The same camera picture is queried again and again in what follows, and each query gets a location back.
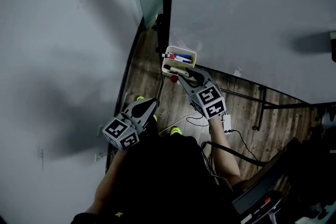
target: person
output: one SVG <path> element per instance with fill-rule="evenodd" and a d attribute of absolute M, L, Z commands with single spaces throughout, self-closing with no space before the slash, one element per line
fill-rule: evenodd
<path fill-rule="evenodd" d="M 93 204 L 72 224 L 220 220 L 240 223 L 232 207 L 235 187 L 244 181 L 234 156 L 213 148 L 216 174 L 230 187 L 216 184 L 196 139 L 172 128 L 160 138 L 155 121 L 140 142 L 118 151 L 99 184 Z M 219 116 L 209 120 L 212 142 L 229 147 Z"/>

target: white wall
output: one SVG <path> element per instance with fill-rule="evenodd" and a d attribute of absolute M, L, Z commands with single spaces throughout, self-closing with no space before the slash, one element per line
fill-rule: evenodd
<path fill-rule="evenodd" d="M 0 0 L 0 215 L 70 223 L 104 176 L 139 0 Z M 44 169 L 38 157 L 44 150 Z"/>

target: red button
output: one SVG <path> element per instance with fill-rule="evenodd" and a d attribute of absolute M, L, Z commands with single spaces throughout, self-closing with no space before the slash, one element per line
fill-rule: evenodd
<path fill-rule="evenodd" d="M 178 77 L 177 77 L 177 76 L 171 76 L 171 77 L 170 77 L 170 81 L 171 81 L 172 83 L 176 83 L 176 82 L 178 81 Z"/>
<path fill-rule="evenodd" d="M 271 201 L 271 198 L 266 197 L 266 198 L 264 199 L 264 205 L 268 204 L 270 201 Z"/>

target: black cable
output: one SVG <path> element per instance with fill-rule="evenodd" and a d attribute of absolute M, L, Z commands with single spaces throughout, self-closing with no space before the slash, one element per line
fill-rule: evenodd
<path fill-rule="evenodd" d="M 214 170 L 213 170 L 213 168 L 212 168 L 212 165 L 209 164 L 209 161 L 208 161 L 208 159 L 206 158 L 206 156 L 205 156 L 205 154 L 204 154 L 204 152 L 203 152 L 203 149 L 202 149 L 202 155 L 203 155 L 203 158 L 205 159 L 205 162 L 206 162 L 206 164 L 208 165 L 208 167 L 209 167 L 211 173 L 212 173 L 213 175 L 215 175 L 215 172 L 214 172 Z"/>
<path fill-rule="evenodd" d="M 242 155 L 242 154 L 240 154 L 238 152 L 235 152 L 231 148 L 228 148 L 228 147 L 222 146 L 222 145 L 218 145 L 217 143 L 210 142 L 210 141 L 202 143 L 202 146 L 201 146 L 202 152 L 203 152 L 203 149 L 205 148 L 206 144 L 209 144 L 209 145 L 211 145 L 213 147 L 220 148 L 221 150 L 227 151 L 227 152 L 231 153 L 232 155 L 235 155 L 235 156 L 237 156 L 237 157 L 239 157 L 239 158 L 241 158 L 241 159 L 243 159 L 243 160 L 245 160 L 245 161 L 247 161 L 249 163 L 252 163 L 254 165 L 265 166 L 267 164 L 267 162 L 256 161 L 256 160 L 248 158 L 248 157 L 246 157 L 246 156 L 244 156 L 244 155 Z"/>
<path fill-rule="evenodd" d="M 214 170 L 213 166 L 212 166 L 212 162 L 213 162 L 213 159 L 212 159 L 212 147 L 211 147 L 211 152 L 209 154 L 209 159 L 208 159 L 208 163 L 209 163 L 209 167 L 211 170 Z"/>
<path fill-rule="evenodd" d="M 256 159 L 257 161 L 259 161 L 259 160 L 257 159 L 257 157 L 256 157 L 250 150 L 249 150 L 249 148 L 248 148 L 248 146 L 246 145 L 246 143 L 245 143 L 245 141 L 244 141 L 244 139 L 243 139 L 242 134 L 240 133 L 240 131 L 237 131 L 237 130 L 228 130 L 228 132 L 229 132 L 229 133 L 231 133 L 231 132 L 237 132 L 237 133 L 240 135 L 240 138 L 241 138 L 242 142 L 243 142 L 244 145 L 246 146 L 246 149 L 252 154 L 252 156 L 254 157 L 254 159 Z"/>
<path fill-rule="evenodd" d="M 211 165 L 211 169 L 213 169 L 213 158 L 214 158 L 214 154 L 213 154 L 213 147 L 211 147 L 211 152 L 210 152 L 210 156 L 209 156 L 209 163 Z"/>
<path fill-rule="evenodd" d="M 198 124 L 192 123 L 192 122 L 190 122 L 188 120 L 188 119 L 200 120 L 201 118 L 203 118 L 203 116 L 201 116 L 200 118 L 187 117 L 186 120 L 188 121 L 188 123 L 193 124 L 195 126 L 199 126 L 199 127 L 207 127 L 207 126 L 209 126 L 209 124 L 207 124 L 207 125 L 198 125 Z"/>

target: red ball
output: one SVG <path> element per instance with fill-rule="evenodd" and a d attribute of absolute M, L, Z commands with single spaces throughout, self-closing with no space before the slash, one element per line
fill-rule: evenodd
<path fill-rule="evenodd" d="M 178 77 L 177 77 L 177 76 L 171 76 L 171 77 L 170 77 L 170 81 L 171 81 L 172 83 L 177 83 L 177 81 L 178 81 Z"/>

